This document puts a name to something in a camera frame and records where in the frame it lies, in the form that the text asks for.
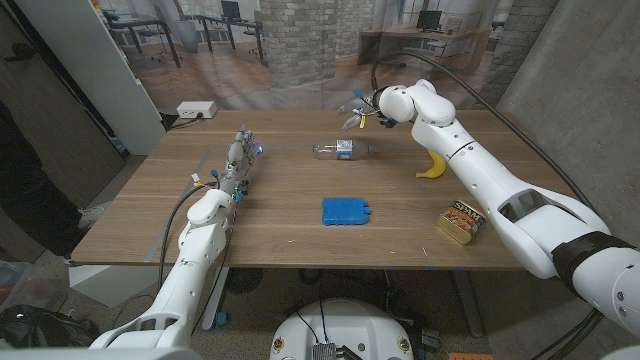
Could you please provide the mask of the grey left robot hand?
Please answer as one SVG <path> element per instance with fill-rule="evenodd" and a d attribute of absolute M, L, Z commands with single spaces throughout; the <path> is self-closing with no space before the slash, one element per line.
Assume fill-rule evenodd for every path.
<path fill-rule="evenodd" d="M 246 195 L 249 172 L 262 152 L 263 147 L 255 140 L 253 132 L 242 125 L 227 150 L 224 168 L 218 179 L 218 189 L 232 197 L 237 193 Z"/>

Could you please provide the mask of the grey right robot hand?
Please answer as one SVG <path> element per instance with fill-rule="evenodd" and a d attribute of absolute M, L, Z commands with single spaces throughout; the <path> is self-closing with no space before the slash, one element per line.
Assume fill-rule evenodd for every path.
<path fill-rule="evenodd" d="M 378 107 L 378 93 L 364 95 L 359 89 L 355 89 L 354 96 L 354 99 L 347 101 L 337 110 L 339 115 L 347 116 L 341 127 L 343 133 L 351 129 L 364 129 L 368 124 L 387 123 L 388 119 Z"/>

